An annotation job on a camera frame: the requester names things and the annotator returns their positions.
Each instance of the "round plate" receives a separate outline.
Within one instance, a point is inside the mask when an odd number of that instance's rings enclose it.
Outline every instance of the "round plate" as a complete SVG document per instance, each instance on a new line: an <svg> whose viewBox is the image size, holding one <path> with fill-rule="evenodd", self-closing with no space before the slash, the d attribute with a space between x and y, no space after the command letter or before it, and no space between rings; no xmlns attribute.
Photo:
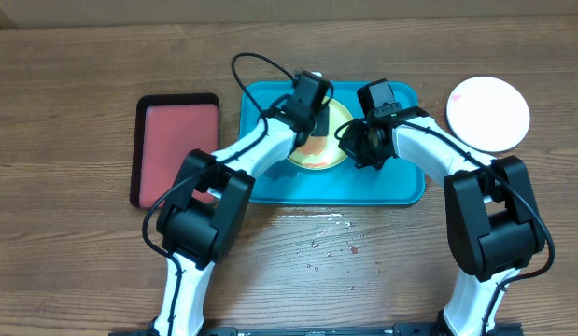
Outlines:
<svg viewBox="0 0 578 336"><path fill-rule="evenodd" d="M529 129L529 107L521 93L494 77L458 84L448 97L446 118L461 141L483 151L515 147Z"/></svg>
<svg viewBox="0 0 578 336"><path fill-rule="evenodd" d="M322 170L331 168L346 159L346 154L338 147L334 132L344 123L353 119L346 107L332 99L328 136L309 136L305 145L295 149L289 161L305 169Z"/></svg>

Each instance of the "tray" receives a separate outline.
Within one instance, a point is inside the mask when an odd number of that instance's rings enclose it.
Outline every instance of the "tray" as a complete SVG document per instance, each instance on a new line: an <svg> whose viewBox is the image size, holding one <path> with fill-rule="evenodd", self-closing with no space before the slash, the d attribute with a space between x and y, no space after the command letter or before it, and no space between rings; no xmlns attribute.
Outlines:
<svg viewBox="0 0 578 336"><path fill-rule="evenodd" d="M357 89L367 82L332 84L334 99L346 106L353 118L362 118ZM402 108L417 105L417 96L411 87L399 82L390 82L390 86ZM262 108L270 106L280 95L292 93L287 81L256 82L247 89ZM258 116L256 107L243 94L239 138L255 128ZM250 201L290 205L408 205L417 202L424 189L424 173L401 159L388 160L379 171L373 167L356 169L350 158L320 171L307 170L284 160L257 178Z"/></svg>

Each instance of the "yellow plate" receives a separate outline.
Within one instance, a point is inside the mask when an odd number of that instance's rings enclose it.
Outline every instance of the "yellow plate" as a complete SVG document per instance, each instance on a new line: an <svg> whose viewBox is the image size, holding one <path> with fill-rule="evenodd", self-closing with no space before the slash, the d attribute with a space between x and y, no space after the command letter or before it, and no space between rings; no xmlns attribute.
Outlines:
<svg viewBox="0 0 578 336"><path fill-rule="evenodd" d="M346 107L332 99L328 136L309 136L305 145L290 154L289 161L305 169L322 170L331 168L346 159L346 154L338 147L334 132L344 123L353 119Z"/></svg>

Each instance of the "wooden table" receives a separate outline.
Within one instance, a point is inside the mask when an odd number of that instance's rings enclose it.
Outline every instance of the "wooden table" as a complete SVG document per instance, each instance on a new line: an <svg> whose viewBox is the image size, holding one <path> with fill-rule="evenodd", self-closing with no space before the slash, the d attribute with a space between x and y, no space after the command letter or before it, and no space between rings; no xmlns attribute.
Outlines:
<svg viewBox="0 0 578 336"><path fill-rule="evenodd" d="M215 92L227 146L241 97L229 62L247 50L334 80L406 82L443 127L463 79L517 87L531 127L511 154L529 168L557 260L512 285L498 319L522 322L527 334L578 335L573 16L0 31L0 335L106 335L157 315L165 262L144 245L145 213L128 201L135 104L145 94ZM282 78L256 61L240 73ZM435 183L406 208L253 204L215 270L205 315L244 328L431 321L457 268Z"/></svg>

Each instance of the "white circular disc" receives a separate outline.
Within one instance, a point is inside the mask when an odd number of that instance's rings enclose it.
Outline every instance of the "white circular disc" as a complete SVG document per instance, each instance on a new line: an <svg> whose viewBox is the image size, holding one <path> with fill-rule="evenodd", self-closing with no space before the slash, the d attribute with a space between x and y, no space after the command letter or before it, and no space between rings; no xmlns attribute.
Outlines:
<svg viewBox="0 0 578 336"><path fill-rule="evenodd" d="M494 77L474 77L453 90L446 118L455 135L482 151L511 149L529 130L529 107L511 84Z"/></svg>

